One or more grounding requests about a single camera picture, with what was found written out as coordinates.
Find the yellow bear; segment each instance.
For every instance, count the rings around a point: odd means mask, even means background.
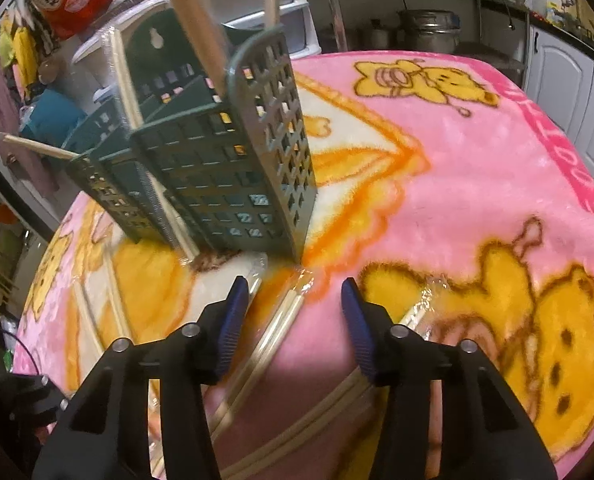
[[[487,91],[463,70],[457,68],[421,67],[400,59],[394,63],[359,61],[355,68],[362,78],[355,84],[360,97],[406,97],[415,95],[431,103],[449,105],[449,97],[496,107],[499,96]],[[456,107],[468,117],[470,111]]]
[[[42,313],[44,301],[53,286],[53,280],[60,270],[62,257],[70,247],[71,240],[72,233],[66,236],[55,234],[37,267],[36,277],[30,285],[24,304],[24,312],[31,309],[36,320]]]
[[[510,243],[484,243],[478,276],[470,282],[446,278],[447,288],[433,289],[430,312],[417,331],[446,344],[476,340],[558,460],[594,427],[594,278],[571,264],[535,290],[525,255],[541,243],[537,218],[526,220]],[[401,262],[374,262],[358,282],[367,301],[381,304],[399,322],[427,293],[432,277]],[[365,429],[337,480],[358,479],[353,471],[369,467],[379,430],[379,423]],[[432,446],[429,453],[432,465]]]

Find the table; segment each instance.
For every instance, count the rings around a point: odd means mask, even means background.
[[[223,478],[367,478],[384,395],[349,379],[355,362],[339,306],[348,276],[397,321],[425,305],[417,331],[429,338],[477,341],[563,478],[594,440],[594,181],[574,147],[477,60],[354,52],[294,69],[318,185],[302,261],[314,282],[216,439]],[[256,257],[203,254],[181,267],[168,248],[127,240],[81,194],[37,271],[19,335],[72,394],[120,333],[146,342],[197,319]],[[235,366],[295,272],[270,259]],[[20,349],[14,370],[32,371]],[[206,392],[209,417],[228,388]],[[156,389],[150,420],[156,455]]]

